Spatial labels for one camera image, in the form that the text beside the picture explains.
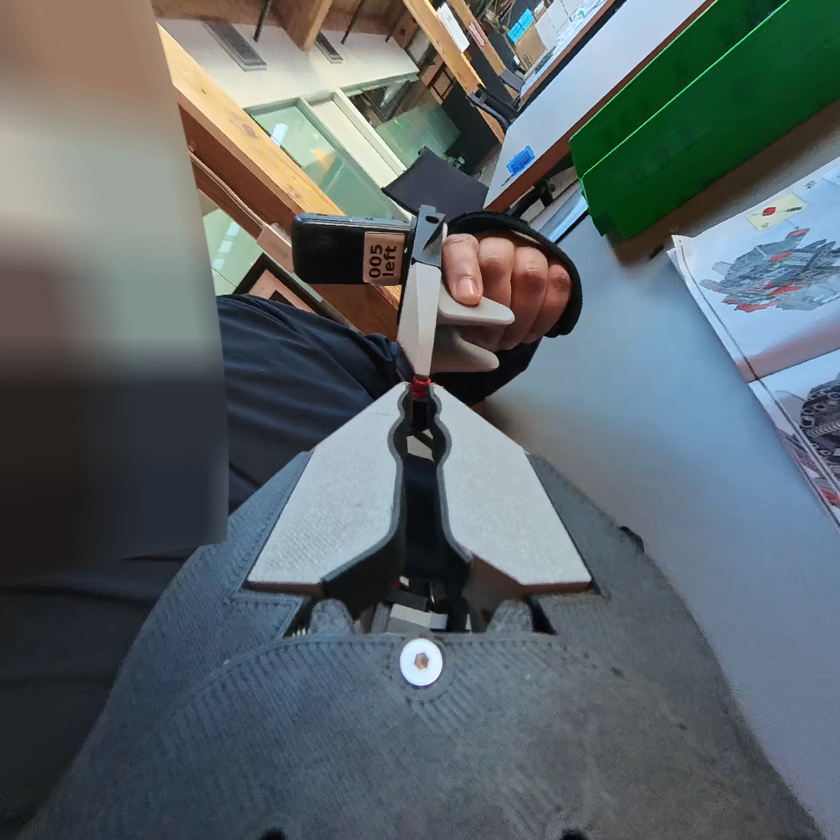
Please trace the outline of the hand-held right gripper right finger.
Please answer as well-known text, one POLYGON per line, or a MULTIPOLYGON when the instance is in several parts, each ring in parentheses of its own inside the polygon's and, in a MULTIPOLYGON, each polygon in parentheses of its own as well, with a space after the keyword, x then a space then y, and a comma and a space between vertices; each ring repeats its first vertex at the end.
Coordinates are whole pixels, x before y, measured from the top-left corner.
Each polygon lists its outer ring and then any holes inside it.
POLYGON ((467 603, 588 591, 592 574, 527 452, 443 387, 428 398, 440 526, 467 603))

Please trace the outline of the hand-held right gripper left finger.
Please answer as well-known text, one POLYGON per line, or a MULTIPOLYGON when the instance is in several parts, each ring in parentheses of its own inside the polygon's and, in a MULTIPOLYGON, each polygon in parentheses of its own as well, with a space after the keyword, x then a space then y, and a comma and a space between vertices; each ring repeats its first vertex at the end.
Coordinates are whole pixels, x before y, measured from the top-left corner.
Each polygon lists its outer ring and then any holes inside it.
POLYGON ((248 588, 339 601, 352 617, 385 599, 405 566, 411 396, 393 387, 308 454, 248 588))

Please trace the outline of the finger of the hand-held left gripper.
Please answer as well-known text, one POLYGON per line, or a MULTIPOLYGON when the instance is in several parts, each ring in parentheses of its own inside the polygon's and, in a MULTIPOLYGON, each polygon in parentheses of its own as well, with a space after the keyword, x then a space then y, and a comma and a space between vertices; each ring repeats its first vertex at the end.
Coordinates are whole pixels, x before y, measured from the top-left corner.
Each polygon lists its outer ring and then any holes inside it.
POLYGON ((397 342, 411 367, 413 376, 426 380, 431 374, 441 270, 422 262, 408 270, 397 325, 397 342))

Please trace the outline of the brick-built toy truck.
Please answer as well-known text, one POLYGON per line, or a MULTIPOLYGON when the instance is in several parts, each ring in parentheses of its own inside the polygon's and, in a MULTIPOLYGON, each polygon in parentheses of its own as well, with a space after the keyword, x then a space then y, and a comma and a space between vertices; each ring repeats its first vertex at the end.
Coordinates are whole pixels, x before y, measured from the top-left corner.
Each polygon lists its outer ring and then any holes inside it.
POLYGON ((448 512, 444 465, 452 441, 440 423, 442 403, 431 381, 425 393, 414 392, 409 384, 398 405, 402 419, 393 443, 403 467, 404 570, 410 579, 438 586, 444 594, 447 630, 463 633, 469 618, 466 585, 472 560, 456 541, 448 512))

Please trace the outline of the person's left hand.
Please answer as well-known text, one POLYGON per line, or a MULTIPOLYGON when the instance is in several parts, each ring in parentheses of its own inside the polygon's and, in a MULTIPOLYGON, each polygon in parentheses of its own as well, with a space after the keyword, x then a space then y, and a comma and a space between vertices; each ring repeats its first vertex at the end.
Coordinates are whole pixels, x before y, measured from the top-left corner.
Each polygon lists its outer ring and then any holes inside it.
POLYGON ((554 257, 515 234, 450 235, 443 245, 443 279, 454 300, 474 307, 482 298, 511 310, 506 327, 464 327, 462 337, 492 353, 540 340, 563 315, 571 277, 554 257))

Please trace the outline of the person's dark clothed torso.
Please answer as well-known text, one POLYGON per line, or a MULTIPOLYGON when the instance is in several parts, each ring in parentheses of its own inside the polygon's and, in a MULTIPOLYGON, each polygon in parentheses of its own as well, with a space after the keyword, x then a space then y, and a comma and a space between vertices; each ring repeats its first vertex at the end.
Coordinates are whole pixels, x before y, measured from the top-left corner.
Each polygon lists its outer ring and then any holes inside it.
MULTIPOLYGON (((396 346, 287 304, 216 298, 228 511, 399 380, 396 346)), ((190 549, 2 586, 1 830, 37 813, 93 727, 145 618, 190 549)))

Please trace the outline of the black office chair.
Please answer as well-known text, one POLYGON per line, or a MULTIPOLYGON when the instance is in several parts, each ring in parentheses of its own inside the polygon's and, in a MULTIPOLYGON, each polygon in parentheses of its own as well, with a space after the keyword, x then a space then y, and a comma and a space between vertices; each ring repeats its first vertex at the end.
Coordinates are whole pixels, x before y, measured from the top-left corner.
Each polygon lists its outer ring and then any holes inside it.
POLYGON ((445 220, 483 210, 489 186, 438 157, 424 146, 402 174, 381 192, 395 205, 417 215, 422 205, 436 208, 445 220))

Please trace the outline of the neighbouring white table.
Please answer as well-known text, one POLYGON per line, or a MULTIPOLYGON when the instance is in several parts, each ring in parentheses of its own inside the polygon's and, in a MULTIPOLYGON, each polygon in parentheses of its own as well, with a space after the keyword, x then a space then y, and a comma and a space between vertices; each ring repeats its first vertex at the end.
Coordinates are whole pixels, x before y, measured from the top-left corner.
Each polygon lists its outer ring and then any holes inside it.
POLYGON ((485 208, 506 211, 570 152, 571 136, 711 1, 625 2, 507 131, 485 208), (534 161, 516 175, 506 164, 526 145, 534 161))

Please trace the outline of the green plastic bin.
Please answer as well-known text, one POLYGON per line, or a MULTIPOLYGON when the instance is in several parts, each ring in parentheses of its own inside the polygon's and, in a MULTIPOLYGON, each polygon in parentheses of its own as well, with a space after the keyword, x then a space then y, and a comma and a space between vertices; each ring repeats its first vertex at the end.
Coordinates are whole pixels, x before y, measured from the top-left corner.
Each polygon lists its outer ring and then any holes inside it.
POLYGON ((714 2, 570 137, 596 230, 640 234, 838 95, 838 1, 714 2))

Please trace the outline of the open instruction booklet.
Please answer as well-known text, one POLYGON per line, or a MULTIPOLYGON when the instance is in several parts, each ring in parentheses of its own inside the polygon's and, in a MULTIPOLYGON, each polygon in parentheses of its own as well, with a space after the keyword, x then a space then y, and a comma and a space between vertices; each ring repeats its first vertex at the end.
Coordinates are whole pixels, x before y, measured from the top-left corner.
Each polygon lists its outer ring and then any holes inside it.
POLYGON ((839 520, 839 160, 668 252, 835 522, 839 520))

